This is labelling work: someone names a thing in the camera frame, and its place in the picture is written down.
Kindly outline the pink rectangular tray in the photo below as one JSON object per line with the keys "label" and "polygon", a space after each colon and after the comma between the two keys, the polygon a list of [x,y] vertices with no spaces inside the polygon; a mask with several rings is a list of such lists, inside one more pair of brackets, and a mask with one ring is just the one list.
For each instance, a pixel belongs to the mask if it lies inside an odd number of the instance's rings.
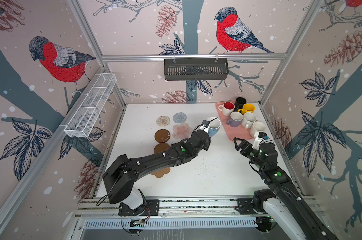
{"label": "pink rectangular tray", "polygon": [[233,141],[234,138],[240,138],[245,140],[254,139],[254,136],[251,135],[251,128],[244,128],[241,123],[243,122],[243,115],[241,113],[234,113],[235,119],[239,119],[239,121],[234,121],[231,116],[225,116],[223,114],[225,102],[216,103],[216,109],[218,111],[219,119],[222,123],[222,127],[224,128],[228,138]]}

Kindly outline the pink flower resin coaster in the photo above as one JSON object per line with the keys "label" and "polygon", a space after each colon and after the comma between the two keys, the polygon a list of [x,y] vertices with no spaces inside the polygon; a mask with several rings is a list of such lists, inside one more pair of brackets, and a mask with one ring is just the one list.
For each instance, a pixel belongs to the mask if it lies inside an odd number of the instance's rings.
{"label": "pink flower resin coaster", "polygon": [[193,129],[187,123],[181,123],[173,126],[173,138],[188,139],[191,137]]}

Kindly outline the light blue mug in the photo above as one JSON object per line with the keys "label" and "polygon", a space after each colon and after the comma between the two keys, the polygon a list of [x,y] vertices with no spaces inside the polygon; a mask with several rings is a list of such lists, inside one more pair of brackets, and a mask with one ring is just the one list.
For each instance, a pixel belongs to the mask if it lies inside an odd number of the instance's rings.
{"label": "light blue mug", "polygon": [[219,117],[209,117],[207,120],[210,121],[208,135],[213,137],[219,131],[222,123]]}

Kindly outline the blue woven round coaster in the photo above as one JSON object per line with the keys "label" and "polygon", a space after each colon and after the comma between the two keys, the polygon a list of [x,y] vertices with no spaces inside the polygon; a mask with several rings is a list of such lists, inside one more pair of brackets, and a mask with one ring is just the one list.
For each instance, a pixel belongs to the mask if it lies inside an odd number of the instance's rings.
{"label": "blue woven round coaster", "polygon": [[173,115],[173,121],[177,124],[182,124],[187,120],[187,115],[185,113],[179,112]]}

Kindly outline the dark brown scratched round coaster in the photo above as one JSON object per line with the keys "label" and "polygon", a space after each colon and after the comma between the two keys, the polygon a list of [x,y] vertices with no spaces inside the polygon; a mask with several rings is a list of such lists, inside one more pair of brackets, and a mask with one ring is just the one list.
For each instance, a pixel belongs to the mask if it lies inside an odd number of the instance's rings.
{"label": "dark brown scratched round coaster", "polygon": [[158,143],[166,143],[171,138],[171,134],[166,129],[160,129],[155,133],[155,140]]}

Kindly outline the beige woven round coaster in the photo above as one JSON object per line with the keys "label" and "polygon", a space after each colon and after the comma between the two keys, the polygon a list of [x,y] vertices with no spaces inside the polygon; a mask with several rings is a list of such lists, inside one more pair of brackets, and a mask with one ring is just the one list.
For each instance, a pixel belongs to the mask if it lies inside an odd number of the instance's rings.
{"label": "beige woven round coaster", "polygon": [[165,127],[170,124],[171,120],[168,116],[160,116],[156,119],[156,124],[160,127]]}

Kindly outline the brown wooden round coaster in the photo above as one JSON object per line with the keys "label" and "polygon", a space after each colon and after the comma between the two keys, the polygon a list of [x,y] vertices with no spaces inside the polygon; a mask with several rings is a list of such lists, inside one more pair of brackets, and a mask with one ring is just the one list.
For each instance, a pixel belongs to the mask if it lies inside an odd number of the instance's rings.
{"label": "brown wooden round coaster", "polygon": [[170,148],[170,145],[167,143],[157,144],[154,148],[154,154],[161,153],[163,151],[166,151],[169,148]]}

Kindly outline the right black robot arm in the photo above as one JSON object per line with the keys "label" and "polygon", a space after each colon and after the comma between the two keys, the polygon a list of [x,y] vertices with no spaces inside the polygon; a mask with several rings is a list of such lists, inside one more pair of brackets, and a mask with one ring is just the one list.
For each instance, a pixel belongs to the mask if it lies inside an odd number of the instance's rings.
{"label": "right black robot arm", "polygon": [[252,169],[267,185],[254,192],[253,210],[273,218],[291,240],[336,240],[297,191],[289,175],[278,166],[275,144],[257,139],[253,144],[234,138],[235,149],[249,159]]}

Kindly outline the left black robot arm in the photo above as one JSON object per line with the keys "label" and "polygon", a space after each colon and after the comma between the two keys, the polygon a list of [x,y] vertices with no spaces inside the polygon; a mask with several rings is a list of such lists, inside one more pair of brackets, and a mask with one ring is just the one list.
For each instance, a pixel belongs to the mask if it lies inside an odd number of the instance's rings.
{"label": "left black robot arm", "polygon": [[105,198],[110,204],[123,203],[140,214],[147,207],[141,190],[134,188],[137,180],[165,168],[177,167],[196,158],[201,150],[207,151],[211,137],[203,130],[197,130],[191,137],[171,145],[167,150],[141,158],[121,155],[103,174],[107,191]]}

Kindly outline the small white cup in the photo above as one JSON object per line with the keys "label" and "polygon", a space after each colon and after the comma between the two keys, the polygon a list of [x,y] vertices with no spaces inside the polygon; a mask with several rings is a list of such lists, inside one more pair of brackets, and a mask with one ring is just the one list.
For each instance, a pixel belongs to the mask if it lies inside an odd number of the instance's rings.
{"label": "small white cup", "polygon": [[236,128],[242,123],[242,120],[243,120],[243,115],[241,113],[232,112],[230,114],[230,118],[227,120],[226,124],[233,128]]}

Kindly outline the yellow mug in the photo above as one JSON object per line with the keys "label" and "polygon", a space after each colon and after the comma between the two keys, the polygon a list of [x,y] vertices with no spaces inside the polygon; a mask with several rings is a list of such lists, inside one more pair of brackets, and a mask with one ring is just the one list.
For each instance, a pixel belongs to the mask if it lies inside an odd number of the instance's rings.
{"label": "yellow mug", "polygon": [[253,104],[244,104],[241,109],[238,109],[238,112],[244,115],[245,113],[254,113],[255,109]]}

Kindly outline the white mug red inside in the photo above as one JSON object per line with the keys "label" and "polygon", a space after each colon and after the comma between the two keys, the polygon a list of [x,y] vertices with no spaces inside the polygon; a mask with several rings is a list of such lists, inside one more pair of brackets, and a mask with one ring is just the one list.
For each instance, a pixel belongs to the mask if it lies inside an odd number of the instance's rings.
{"label": "white mug red inside", "polygon": [[222,105],[218,106],[218,110],[221,111],[221,113],[227,117],[231,115],[234,109],[235,105],[231,102],[224,102]]}

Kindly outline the black mug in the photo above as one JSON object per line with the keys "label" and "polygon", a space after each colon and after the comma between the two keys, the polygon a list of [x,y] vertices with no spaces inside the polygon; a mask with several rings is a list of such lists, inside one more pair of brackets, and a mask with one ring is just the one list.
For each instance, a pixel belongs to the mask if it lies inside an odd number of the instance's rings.
{"label": "black mug", "polygon": [[247,100],[245,98],[242,97],[238,97],[235,100],[235,108],[234,111],[237,112],[239,109],[242,109],[244,107],[244,105],[247,103]]}

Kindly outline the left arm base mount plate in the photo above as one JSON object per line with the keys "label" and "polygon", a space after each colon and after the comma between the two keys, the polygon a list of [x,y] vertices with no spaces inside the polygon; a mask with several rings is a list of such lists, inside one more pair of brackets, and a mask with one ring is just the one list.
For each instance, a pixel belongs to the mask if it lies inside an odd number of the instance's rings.
{"label": "left arm base mount plate", "polygon": [[159,214],[159,200],[146,200],[136,209],[131,209],[128,205],[121,203],[118,215],[120,217],[130,216],[157,216]]}

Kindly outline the aluminium front rail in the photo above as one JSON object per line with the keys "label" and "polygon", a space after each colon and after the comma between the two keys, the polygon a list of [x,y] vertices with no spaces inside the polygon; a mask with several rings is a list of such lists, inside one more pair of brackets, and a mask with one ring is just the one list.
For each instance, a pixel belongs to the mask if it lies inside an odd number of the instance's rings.
{"label": "aluminium front rail", "polygon": [[[251,201],[252,196],[229,196],[229,197],[177,197],[177,198],[160,198],[158,216],[159,217],[194,217],[194,216],[236,216],[239,214],[236,207],[242,207],[238,199],[248,199]],[[119,204],[111,205],[105,200],[97,206],[98,198],[82,200],[78,206],[75,217],[85,216],[116,216],[119,212]]]}

